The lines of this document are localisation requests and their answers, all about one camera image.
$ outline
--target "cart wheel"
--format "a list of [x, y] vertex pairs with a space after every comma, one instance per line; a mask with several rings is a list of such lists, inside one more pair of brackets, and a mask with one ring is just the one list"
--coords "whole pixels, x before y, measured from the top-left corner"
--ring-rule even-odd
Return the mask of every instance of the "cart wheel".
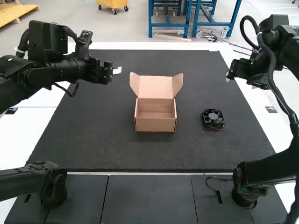
[[222, 37], [222, 38], [225, 38], [225, 37], [226, 37], [226, 32], [221, 31], [221, 37]]
[[196, 37], [197, 38], [201, 38], [202, 34], [203, 34], [203, 31], [201, 30], [201, 31], [197, 32]]

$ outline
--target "wooden pallet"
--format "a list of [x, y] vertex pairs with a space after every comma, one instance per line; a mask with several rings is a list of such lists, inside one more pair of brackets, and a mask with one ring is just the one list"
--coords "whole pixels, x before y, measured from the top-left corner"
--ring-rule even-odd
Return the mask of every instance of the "wooden pallet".
[[4, 0], [0, 0], [0, 27], [4, 25], [14, 22], [19, 23], [22, 15], [32, 11], [39, 10], [38, 5], [22, 5], [17, 0], [17, 4], [6, 4]]

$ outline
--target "box flap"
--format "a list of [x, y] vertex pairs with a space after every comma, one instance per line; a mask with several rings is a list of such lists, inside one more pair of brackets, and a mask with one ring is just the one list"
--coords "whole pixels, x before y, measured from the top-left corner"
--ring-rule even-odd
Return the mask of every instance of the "box flap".
[[172, 99], [183, 86], [183, 74], [173, 77], [130, 73], [130, 86], [138, 98]]
[[172, 94], [173, 98], [177, 95], [177, 93], [181, 90], [183, 86], [183, 77], [182, 73], [175, 75], [172, 77]]

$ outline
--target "fan wire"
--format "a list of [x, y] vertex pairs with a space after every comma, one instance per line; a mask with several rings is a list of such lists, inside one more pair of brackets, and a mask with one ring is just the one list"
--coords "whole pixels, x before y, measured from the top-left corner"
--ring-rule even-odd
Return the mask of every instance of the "fan wire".
[[216, 127], [211, 127], [211, 126], [209, 126], [209, 127], [212, 128], [212, 129], [215, 129], [216, 131], [222, 131], [222, 130], [224, 130], [228, 127], [228, 124], [225, 124], [225, 125], [226, 126], [224, 128], [216, 128]]

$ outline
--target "concrete floor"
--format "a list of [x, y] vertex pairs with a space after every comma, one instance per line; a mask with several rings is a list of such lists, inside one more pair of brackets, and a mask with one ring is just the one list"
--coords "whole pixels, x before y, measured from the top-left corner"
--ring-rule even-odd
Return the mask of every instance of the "concrete floor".
[[[117, 15], [113, 15], [111, 9], [103, 7], [98, 10], [95, 0], [21, 0], [22, 4], [39, 4], [41, 10], [31, 12], [21, 18], [20, 24], [9, 24], [0, 28], [1, 55], [14, 54], [14, 47], [19, 43], [23, 31], [28, 28], [30, 20], [41, 20], [64, 24], [73, 29], [77, 34], [85, 30], [93, 31], [94, 42], [146, 42], [146, 41], [169, 41], [163, 38], [148, 38], [148, 1], [129, 0], [129, 11], [118, 10]], [[239, 22], [247, 14], [251, 15], [259, 23], [267, 18], [271, 13], [281, 13], [290, 15], [290, 23], [299, 25], [299, 8], [290, 4], [290, 0], [243, 0], [236, 25], [231, 38], [227, 39], [235, 44], [245, 47], [249, 45], [243, 40]], [[230, 21], [230, 16], [234, 10], [235, 0], [218, 1], [214, 15], [215, 21]], [[164, 16], [153, 17], [155, 21], [163, 21]], [[173, 21], [184, 21], [183, 17], [171, 17]], [[248, 37], [256, 40], [253, 28], [248, 23], [245, 31]], [[206, 41], [203, 38], [192, 38], [192, 41]], [[249, 53], [249, 51], [234, 47], [234, 49]], [[289, 105], [299, 114], [298, 92], [299, 82], [288, 70], [276, 72], [275, 81], [281, 89]], [[288, 122], [287, 117], [281, 112], [273, 94], [266, 91], [265, 94], [270, 98], [273, 105], [281, 113], [282, 117]]]

